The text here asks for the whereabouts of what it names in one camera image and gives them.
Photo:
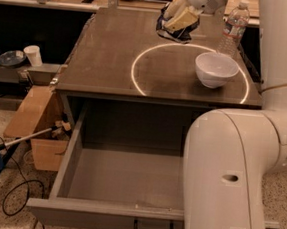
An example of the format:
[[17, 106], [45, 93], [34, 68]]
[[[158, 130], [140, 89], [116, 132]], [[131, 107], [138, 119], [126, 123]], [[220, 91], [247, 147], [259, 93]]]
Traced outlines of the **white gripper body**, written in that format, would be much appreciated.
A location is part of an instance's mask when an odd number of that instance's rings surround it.
[[228, 0], [188, 0], [188, 3], [205, 14], [214, 14], [227, 4]]

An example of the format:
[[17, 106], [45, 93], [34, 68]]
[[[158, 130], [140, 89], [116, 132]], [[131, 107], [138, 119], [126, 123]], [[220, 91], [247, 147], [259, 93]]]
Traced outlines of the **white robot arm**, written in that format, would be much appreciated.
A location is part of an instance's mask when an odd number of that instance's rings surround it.
[[262, 177], [287, 168], [287, 0], [259, 0], [260, 110], [218, 109], [189, 128], [185, 229], [265, 229]]

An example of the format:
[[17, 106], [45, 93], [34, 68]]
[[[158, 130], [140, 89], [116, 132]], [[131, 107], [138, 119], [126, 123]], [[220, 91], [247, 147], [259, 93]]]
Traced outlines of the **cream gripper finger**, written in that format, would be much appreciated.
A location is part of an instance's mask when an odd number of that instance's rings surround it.
[[169, 7], [165, 12], [166, 23], [164, 23], [164, 28], [170, 32], [182, 30], [197, 22], [199, 14], [200, 11], [193, 6], [179, 7], [178, 9]]
[[163, 17], [166, 19], [178, 18], [186, 9], [187, 0], [172, 0], [165, 6]]

